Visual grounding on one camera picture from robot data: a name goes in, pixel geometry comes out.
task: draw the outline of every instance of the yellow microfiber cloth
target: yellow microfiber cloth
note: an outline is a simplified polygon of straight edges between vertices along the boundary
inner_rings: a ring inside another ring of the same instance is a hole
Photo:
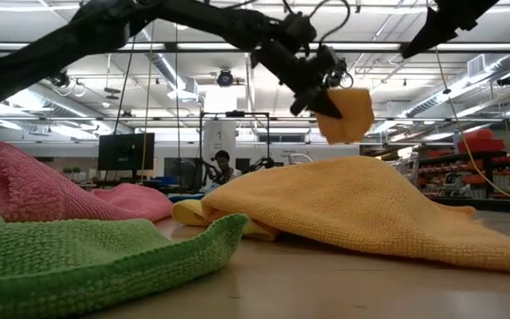
[[[510,271],[510,237],[475,221],[474,208],[432,202],[393,167],[369,157],[249,173],[190,213],[207,221],[247,214],[263,238],[282,230],[364,253]]]
[[[328,143],[360,141],[373,124],[371,96],[366,89],[329,89],[328,97],[342,114],[334,119],[316,113],[318,128]]]

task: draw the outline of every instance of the green towel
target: green towel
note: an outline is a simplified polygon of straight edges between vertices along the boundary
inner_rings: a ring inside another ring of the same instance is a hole
[[[224,266],[246,222],[232,215],[172,243],[145,220],[0,217],[0,319],[82,315],[183,284]]]

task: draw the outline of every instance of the pink towel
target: pink towel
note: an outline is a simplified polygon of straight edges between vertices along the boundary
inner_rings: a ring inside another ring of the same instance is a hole
[[[0,142],[0,214],[7,222],[133,218],[155,222],[169,216],[172,206],[162,193],[138,185],[123,184],[95,196]]]

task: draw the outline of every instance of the table surface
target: table surface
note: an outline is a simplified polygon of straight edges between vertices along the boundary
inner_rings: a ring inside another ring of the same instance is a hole
[[[510,235],[510,214],[479,212]],[[159,230],[180,241],[202,228],[173,220]],[[88,318],[510,319],[510,274],[387,258],[284,236],[243,239],[223,269],[168,292]]]

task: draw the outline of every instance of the man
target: man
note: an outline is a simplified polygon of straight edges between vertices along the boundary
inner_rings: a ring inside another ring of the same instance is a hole
[[[237,177],[241,176],[241,171],[235,169],[229,165],[229,153],[226,151],[218,151],[215,156],[216,162],[218,162],[218,167],[221,171],[221,178],[217,178],[216,180],[219,184],[227,183]]]

